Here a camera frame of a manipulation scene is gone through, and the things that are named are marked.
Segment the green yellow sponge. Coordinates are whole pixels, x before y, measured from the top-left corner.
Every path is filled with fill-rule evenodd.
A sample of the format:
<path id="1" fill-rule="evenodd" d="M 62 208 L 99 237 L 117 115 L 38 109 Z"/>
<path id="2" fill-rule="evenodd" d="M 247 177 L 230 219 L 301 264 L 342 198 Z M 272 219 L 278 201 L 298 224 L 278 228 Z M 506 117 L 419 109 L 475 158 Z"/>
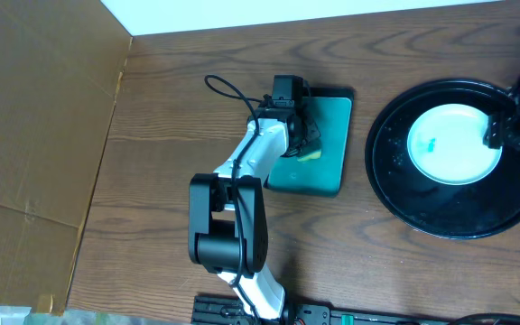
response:
<path id="1" fill-rule="evenodd" d="M 297 161 L 304 163 L 311 160 L 318 160 L 321 158 L 322 144 L 320 139 L 314 139 L 303 145 L 297 155 Z"/>

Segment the mint plate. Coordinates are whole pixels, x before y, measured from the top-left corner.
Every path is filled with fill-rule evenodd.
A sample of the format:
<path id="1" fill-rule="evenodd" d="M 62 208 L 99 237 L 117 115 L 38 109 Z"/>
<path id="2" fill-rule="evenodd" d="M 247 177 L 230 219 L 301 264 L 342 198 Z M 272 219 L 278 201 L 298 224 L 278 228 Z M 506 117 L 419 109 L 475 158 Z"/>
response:
<path id="1" fill-rule="evenodd" d="M 424 176 L 445 185 L 467 185 L 488 176 L 501 149 L 485 145 L 488 115 L 463 104 L 445 104 L 421 114 L 407 136 L 407 152 Z"/>

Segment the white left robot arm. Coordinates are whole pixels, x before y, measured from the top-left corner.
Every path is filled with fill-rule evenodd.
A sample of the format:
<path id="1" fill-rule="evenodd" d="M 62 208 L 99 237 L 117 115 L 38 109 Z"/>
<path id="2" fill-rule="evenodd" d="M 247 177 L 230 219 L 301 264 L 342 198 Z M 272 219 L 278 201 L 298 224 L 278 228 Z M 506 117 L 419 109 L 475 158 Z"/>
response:
<path id="1" fill-rule="evenodd" d="M 265 260 L 268 231 L 263 187 L 281 158 L 321 155 L 320 131 L 308 110 L 309 83 L 294 75 L 274 77 L 272 94 L 232 98 L 250 111 L 235 151 L 212 173 L 197 173 L 189 187 L 189 256 L 235 291 L 254 322 L 279 321 L 285 290 Z"/>

